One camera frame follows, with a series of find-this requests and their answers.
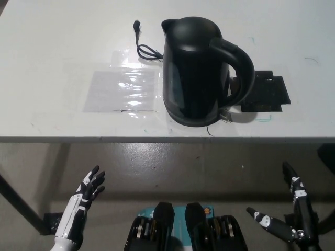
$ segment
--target table leg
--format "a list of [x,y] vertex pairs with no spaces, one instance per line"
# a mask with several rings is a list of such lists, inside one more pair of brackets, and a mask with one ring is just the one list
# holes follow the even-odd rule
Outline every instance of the table leg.
[[1,175],[0,193],[41,235],[51,234],[49,224],[37,215],[37,213],[21,198],[21,196]]

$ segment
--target kettle base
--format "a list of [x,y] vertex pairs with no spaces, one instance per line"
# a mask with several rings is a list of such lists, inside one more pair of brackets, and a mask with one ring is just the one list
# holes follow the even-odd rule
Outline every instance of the kettle base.
[[208,119],[188,119],[188,118],[180,118],[179,116],[174,115],[169,110],[167,110],[170,117],[179,124],[187,127],[205,127],[209,126],[220,120],[220,116],[210,117]]

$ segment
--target gray concrete floor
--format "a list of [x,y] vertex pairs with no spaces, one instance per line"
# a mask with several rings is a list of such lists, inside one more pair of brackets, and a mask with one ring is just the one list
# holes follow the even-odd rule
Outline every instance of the gray concrete floor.
[[[298,144],[0,144],[0,173],[32,208],[61,212],[86,173],[99,164],[106,191],[89,213],[82,251],[123,250],[137,212],[159,201],[212,204],[234,215],[250,251],[291,250],[245,211],[252,206],[283,218],[292,212],[281,163],[288,160],[312,194],[321,219],[334,208],[335,176],[318,159],[317,145]],[[0,197],[0,250],[49,250],[39,234]],[[333,250],[335,231],[321,236]]]

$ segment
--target kettle lid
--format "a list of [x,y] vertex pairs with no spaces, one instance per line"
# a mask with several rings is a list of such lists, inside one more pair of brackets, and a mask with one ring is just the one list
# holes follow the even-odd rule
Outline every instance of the kettle lid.
[[176,20],[166,33],[172,49],[200,52],[209,48],[212,38],[221,38],[219,27],[202,17],[185,17]]

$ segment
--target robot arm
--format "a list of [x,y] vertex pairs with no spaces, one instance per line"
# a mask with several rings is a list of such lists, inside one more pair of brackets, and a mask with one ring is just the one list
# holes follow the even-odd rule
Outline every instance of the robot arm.
[[55,245],[51,251],[76,251],[83,243],[83,231],[87,212],[92,201],[105,190],[100,186],[105,178],[105,172],[99,171],[99,166],[93,168],[79,185],[75,194],[70,198],[55,235]]

